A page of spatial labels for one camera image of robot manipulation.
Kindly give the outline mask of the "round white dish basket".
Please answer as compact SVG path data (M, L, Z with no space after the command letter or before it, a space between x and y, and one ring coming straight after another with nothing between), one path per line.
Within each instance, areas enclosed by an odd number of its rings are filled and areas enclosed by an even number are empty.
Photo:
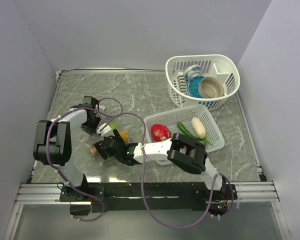
M174 56L165 64L168 94L177 107L220 108L241 84L234 62L221 54Z

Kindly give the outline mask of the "aluminium frame rail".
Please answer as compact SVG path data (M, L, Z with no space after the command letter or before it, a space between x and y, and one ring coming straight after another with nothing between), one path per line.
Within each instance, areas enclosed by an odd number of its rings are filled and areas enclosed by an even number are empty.
M221 192L205 190L203 182L107 182L90 183L89 194L102 201L110 198L141 199L185 199L196 197L238 202L278 202L280 200L273 182L233 182ZM16 205L69 204L59 183L21 184L15 198Z

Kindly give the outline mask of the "fake brown kiwi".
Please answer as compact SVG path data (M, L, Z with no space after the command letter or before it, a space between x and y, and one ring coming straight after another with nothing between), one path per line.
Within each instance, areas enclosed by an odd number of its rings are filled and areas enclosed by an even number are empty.
M98 150L96 149L96 147L94 145L91 145L89 147L89 153L93 156L93 157L98 157L100 154L98 152Z

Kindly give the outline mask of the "clear zip top bag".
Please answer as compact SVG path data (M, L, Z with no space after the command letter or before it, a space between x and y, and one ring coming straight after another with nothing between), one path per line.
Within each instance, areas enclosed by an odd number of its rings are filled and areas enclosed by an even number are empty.
M101 140L90 145L88 152L93 157L100 156L104 160L110 157L114 157L118 161L122 160L126 146L130 142L128 133L122 131L115 123L103 123L98 127L96 133Z

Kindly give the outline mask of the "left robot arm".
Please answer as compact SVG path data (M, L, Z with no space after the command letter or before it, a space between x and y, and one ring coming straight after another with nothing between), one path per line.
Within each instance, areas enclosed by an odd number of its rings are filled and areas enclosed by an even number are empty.
M70 113L60 119L40 120L36 126L33 157L43 165L61 173L66 186L73 186L71 195L78 201L90 193L86 176L71 160L71 131L77 127L92 135L96 133L101 117L92 109L99 109L99 100L85 96L83 103L71 107Z

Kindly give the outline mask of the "fake green apple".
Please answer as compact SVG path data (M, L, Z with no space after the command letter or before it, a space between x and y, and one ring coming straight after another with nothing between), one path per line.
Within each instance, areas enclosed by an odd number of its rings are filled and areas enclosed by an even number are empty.
M109 123L108 126L109 126L112 130L114 130L114 129L117 129L117 130L118 130L118 129L119 129L119 126L118 126L117 124L113 123L113 122Z

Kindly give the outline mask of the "rectangular white perforated basket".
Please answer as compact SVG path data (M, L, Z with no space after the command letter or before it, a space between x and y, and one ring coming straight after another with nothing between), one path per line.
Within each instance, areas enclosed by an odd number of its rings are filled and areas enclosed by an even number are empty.
M201 104L150 115L144 119L144 122L148 143L155 142L151 128L154 125L162 125L170 131L171 135L180 133L200 140L208 153L220 150L225 145L225 140L213 116L207 107Z

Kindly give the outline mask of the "fake green chili pepper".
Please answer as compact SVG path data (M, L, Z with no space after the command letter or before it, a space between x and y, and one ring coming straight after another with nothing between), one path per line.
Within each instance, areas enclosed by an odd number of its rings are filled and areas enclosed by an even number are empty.
M197 141L202 141L203 140L202 138L196 137L193 134L191 134L190 131L181 122L178 122L176 124L176 126L182 132L182 134L184 134L185 136L191 137L191 138L193 138Z

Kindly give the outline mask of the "teal plate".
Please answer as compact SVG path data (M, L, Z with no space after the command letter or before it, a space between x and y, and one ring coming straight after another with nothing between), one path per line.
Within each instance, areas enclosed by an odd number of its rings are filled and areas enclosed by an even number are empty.
M186 94L190 97L201 98L199 94L199 85L201 84L204 76L197 75L190 78L186 84Z

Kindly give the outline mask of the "blue white patterned bowl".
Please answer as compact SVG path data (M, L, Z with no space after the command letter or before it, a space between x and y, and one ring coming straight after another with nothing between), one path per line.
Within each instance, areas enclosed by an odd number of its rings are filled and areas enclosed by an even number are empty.
M200 65L193 64L186 68L183 72L183 77L185 80L190 80L193 77L200 76L202 74L202 69Z

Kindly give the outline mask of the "fake white radish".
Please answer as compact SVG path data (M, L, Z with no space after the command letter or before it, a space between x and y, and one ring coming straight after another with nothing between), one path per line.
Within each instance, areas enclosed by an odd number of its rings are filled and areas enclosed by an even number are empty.
M191 120L192 127L198 138L202 139L203 144L212 145L207 139L207 130L203 125L202 121L198 117L193 117Z

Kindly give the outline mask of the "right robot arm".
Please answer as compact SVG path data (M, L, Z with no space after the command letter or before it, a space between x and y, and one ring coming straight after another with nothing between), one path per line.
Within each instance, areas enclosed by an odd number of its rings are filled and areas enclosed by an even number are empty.
M227 192L226 180L210 162L205 145L181 133L175 133L167 140L145 144L126 144L115 133L104 137L93 146L104 160L113 157L127 166L168 161L188 174L201 175L205 188L214 199L222 198Z

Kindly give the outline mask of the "fake red dragon fruit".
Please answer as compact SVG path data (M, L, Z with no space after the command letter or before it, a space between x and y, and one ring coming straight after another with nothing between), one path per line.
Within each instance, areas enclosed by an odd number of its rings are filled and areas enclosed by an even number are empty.
M154 142L162 142L172 137L170 130L162 124L154 124L150 128L152 140Z

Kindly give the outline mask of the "beige bowl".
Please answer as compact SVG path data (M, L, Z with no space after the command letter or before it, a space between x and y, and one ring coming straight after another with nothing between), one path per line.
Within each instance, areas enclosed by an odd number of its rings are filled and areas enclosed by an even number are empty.
M223 97L225 90L221 83L213 77L206 76L201 81L198 92L203 99L214 99Z

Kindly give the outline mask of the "fake orange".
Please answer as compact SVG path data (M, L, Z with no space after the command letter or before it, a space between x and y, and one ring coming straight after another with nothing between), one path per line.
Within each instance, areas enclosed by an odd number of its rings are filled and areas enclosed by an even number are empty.
M125 131L120 131L120 132L119 132L119 135L120 135L120 137L123 139L123 141L124 141L126 144L128 144L128 143L130 142L129 136L128 136L127 132L125 132Z

